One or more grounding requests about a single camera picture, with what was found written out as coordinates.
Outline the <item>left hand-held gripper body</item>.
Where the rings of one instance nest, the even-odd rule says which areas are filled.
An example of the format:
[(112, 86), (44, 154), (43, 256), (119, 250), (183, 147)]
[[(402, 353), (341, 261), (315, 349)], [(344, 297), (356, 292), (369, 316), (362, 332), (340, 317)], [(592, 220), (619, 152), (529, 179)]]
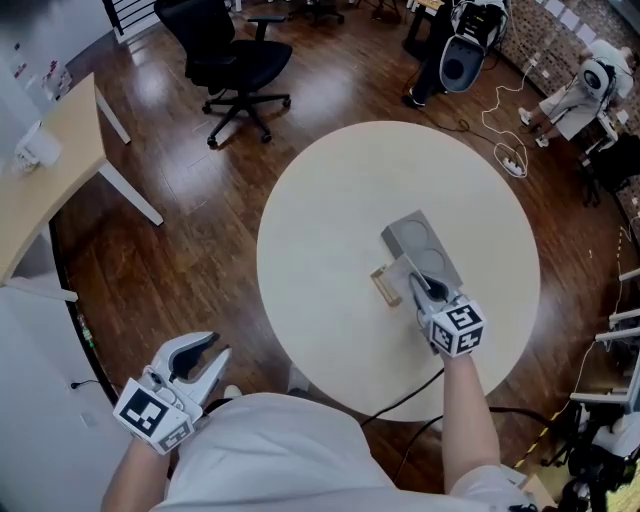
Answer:
[(196, 432), (207, 397), (206, 369), (186, 380), (166, 364), (148, 365), (139, 379), (127, 381), (113, 415), (135, 437), (166, 455)]

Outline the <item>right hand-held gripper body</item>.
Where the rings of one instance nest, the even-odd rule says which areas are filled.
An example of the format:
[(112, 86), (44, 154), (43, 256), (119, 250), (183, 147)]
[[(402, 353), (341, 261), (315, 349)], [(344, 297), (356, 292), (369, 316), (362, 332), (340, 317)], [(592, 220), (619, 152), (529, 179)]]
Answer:
[(468, 354), (481, 343), (486, 318), (479, 304), (466, 295), (441, 306), (417, 307), (420, 332), (435, 351), (451, 358)]

